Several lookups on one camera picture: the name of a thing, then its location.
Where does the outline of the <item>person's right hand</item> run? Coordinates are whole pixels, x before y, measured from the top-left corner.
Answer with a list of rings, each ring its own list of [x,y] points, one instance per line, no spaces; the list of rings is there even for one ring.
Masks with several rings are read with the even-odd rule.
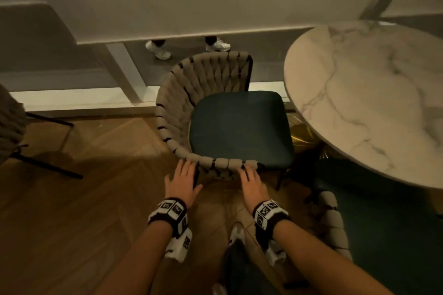
[[[270,200],[264,183],[241,183],[244,204],[249,214],[253,214],[257,205]]]

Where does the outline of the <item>person's left hand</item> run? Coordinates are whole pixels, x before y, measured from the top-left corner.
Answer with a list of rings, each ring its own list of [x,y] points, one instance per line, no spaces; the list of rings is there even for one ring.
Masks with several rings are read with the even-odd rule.
[[[192,199],[192,191],[196,187],[194,186],[194,178],[196,171],[196,164],[191,162],[190,176],[191,180],[183,181],[181,178],[181,169],[184,160],[181,159],[175,169],[174,176],[171,179],[171,186],[165,186],[165,199],[178,198],[182,200],[186,207],[189,209],[192,207],[196,199]]]

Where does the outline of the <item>person's left forearm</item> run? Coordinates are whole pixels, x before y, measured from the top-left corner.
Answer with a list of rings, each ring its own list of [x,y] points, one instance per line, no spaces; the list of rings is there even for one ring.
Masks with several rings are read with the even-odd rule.
[[[147,295],[172,232],[166,221],[149,224],[93,295]]]

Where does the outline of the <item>person's white shoe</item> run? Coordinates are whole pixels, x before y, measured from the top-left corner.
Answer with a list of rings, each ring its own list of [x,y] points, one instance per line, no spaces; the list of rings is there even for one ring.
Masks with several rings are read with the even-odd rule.
[[[234,245],[236,242],[240,242],[245,247],[245,227],[239,221],[236,221],[231,227],[229,246]]]
[[[206,51],[207,52],[228,52],[231,49],[231,45],[224,43],[216,36],[206,36]]]
[[[147,51],[155,55],[159,60],[166,61],[171,59],[172,55],[167,50],[163,49],[166,40],[149,40],[146,42],[145,47]]]

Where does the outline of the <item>woven chair with green cushion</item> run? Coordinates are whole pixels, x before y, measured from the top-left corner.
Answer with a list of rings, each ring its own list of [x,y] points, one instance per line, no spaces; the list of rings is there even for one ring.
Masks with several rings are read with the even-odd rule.
[[[315,173],[337,199],[354,264],[395,295],[443,295],[443,220],[423,188],[344,159],[319,160]]]
[[[251,91],[247,52],[206,52],[174,65],[159,88],[156,123],[163,142],[200,173],[231,181],[245,164],[279,171],[280,190],[296,159],[282,97]]]

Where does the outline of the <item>person's right forearm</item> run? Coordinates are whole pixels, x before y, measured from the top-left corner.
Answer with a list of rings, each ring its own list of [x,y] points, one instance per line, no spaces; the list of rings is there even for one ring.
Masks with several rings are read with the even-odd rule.
[[[274,226],[273,238],[321,295],[394,295],[350,260],[289,220]]]

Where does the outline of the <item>person's dark trousers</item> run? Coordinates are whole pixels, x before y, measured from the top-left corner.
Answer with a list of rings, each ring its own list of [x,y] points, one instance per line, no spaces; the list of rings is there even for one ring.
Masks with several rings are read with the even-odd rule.
[[[281,295],[249,258],[240,239],[231,243],[223,255],[220,283],[226,295]]]

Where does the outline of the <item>woven chair with black legs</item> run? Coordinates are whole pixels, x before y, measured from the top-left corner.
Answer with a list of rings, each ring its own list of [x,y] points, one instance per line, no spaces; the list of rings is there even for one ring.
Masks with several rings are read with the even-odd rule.
[[[81,174],[65,170],[22,154],[22,149],[28,147],[28,145],[22,145],[21,142],[24,139],[28,120],[30,118],[65,125],[70,128],[74,127],[74,124],[71,122],[25,111],[24,105],[14,99],[10,92],[0,84],[0,165],[9,158],[12,158],[42,169],[65,175],[72,179],[83,179],[84,176]]]

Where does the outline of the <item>round white marble table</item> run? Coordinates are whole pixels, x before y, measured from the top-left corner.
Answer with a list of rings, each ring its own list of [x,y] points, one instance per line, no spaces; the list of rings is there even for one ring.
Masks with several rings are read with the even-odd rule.
[[[284,85],[309,127],[347,158],[443,189],[443,39],[378,21],[319,25],[287,51]]]

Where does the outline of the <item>gold table base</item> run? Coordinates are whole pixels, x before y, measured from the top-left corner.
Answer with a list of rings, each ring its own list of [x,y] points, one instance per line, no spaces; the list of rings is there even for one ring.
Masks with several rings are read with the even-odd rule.
[[[330,158],[325,143],[302,121],[302,116],[299,113],[289,112],[286,116],[296,155],[317,149],[320,159]]]

